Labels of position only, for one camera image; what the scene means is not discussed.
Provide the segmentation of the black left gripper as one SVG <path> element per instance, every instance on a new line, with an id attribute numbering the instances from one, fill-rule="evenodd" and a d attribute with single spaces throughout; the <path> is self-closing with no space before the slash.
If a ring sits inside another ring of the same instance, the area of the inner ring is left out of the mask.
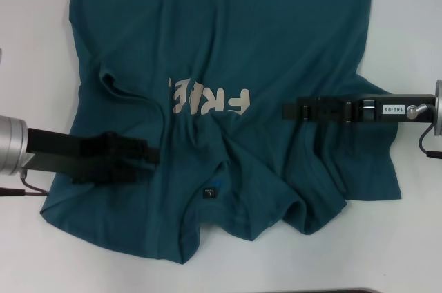
<path id="1" fill-rule="evenodd" d="M 160 162 L 160 150 L 145 139 L 129 138 L 114 132 L 82 138 L 39 129 L 28 129 L 26 168 L 62 173 L 75 184 L 116 185 L 136 183 Z M 152 164 L 117 163 L 104 168 L 104 158 L 143 160 Z"/>

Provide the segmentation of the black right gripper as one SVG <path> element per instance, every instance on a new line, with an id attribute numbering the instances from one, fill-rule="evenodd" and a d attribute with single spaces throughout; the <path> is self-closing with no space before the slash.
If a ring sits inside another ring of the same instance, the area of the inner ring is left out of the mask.
<path id="1" fill-rule="evenodd" d="M 362 95 L 354 103 L 355 122 L 433 123 L 434 95 Z M 299 97 L 282 105 L 282 118 L 297 122 L 352 123 L 352 96 Z"/>

